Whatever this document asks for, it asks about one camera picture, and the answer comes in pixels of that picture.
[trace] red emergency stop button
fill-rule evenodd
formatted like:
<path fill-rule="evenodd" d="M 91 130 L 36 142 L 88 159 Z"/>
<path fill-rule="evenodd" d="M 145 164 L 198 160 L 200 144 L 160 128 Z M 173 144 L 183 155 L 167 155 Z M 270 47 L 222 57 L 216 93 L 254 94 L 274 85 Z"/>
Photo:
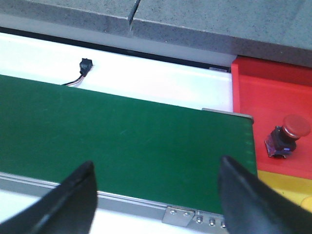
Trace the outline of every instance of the red emergency stop button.
<path fill-rule="evenodd" d="M 284 117 L 283 130 L 289 137 L 298 139 L 310 133 L 311 125 L 299 115 L 288 115 Z"/>

